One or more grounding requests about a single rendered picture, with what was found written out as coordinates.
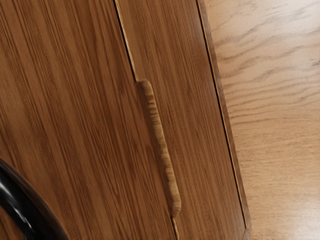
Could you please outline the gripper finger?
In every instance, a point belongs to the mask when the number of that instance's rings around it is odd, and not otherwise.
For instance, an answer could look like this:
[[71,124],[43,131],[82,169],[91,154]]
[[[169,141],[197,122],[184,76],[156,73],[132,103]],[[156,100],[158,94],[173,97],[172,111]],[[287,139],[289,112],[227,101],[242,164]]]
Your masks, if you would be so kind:
[[69,240],[62,225],[36,190],[2,158],[0,207],[25,240]]

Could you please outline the brown wooden drawer cabinet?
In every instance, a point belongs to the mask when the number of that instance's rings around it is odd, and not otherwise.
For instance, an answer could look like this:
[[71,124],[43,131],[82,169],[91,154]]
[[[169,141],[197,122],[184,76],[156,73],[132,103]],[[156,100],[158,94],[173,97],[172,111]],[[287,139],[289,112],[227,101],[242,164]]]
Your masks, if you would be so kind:
[[0,158],[69,240],[249,240],[204,0],[0,0]]

